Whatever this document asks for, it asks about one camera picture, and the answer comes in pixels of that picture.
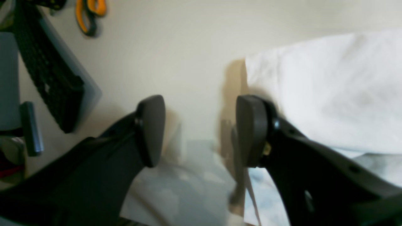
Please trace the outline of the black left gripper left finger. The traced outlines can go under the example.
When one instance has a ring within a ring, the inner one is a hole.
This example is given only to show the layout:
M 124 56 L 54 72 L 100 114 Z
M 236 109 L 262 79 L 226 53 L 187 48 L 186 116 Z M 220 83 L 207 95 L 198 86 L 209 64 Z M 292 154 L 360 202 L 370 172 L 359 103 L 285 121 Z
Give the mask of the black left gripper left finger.
M 1 219 L 23 226 L 113 226 L 135 177 L 162 153 L 161 95 L 139 102 L 99 137 L 88 137 L 1 192 Z

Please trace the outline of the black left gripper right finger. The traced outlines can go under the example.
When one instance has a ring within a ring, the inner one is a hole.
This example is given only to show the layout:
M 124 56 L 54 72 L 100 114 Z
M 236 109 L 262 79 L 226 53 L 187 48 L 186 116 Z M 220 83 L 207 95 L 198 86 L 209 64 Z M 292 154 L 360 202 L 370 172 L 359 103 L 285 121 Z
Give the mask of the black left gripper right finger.
M 238 96 L 236 126 L 243 166 L 267 170 L 290 225 L 401 225 L 400 187 L 308 139 L 272 102 Z

